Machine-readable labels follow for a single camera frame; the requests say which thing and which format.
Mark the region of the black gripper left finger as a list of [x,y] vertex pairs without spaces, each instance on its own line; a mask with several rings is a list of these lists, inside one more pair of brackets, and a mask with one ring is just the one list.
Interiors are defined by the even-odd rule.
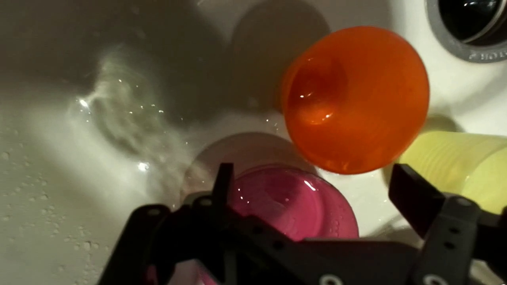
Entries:
[[96,285],[166,285],[176,264],[198,259],[222,285],[247,285],[249,261],[239,251],[239,215],[226,205],[234,166],[222,163],[211,193],[169,210],[134,209]]

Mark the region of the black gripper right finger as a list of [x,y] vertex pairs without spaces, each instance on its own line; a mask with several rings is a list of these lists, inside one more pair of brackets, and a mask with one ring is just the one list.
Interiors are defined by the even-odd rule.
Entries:
[[410,285],[469,285],[474,259],[507,278],[507,210],[493,213],[459,194],[445,194],[409,164],[394,164],[388,197],[423,239]]

